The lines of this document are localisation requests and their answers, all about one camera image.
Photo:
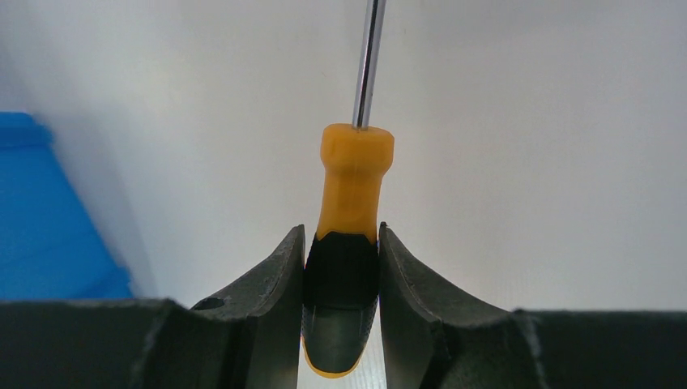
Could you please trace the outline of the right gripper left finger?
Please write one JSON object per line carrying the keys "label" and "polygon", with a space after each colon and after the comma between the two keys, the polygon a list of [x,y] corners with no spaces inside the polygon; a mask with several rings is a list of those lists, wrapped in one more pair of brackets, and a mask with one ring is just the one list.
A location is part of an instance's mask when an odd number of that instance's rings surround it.
{"label": "right gripper left finger", "polygon": [[171,299],[5,301],[4,388],[294,388],[305,230],[191,308]]}

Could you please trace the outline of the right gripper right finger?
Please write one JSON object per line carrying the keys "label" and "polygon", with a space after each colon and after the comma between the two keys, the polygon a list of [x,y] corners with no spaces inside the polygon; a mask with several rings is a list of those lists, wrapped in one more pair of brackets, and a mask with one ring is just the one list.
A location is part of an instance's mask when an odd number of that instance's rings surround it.
{"label": "right gripper right finger", "polygon": [[379,230],[389,388],[683,388],[686,314],[503,310]]}

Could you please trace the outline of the orange black screwdriver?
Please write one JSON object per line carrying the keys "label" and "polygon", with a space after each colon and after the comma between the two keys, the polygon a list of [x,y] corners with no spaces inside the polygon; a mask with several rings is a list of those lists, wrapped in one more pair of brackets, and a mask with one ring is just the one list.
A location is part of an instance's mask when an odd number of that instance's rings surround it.
{"label": "orange black screwdriver", "polygon": [[305,263],[301,336],[305,359],[324,378],[357,367],[377,309],[378,204],[395,138],[371,126],[386,2],[369,1],[352,120],[322,133],[322,206]]}

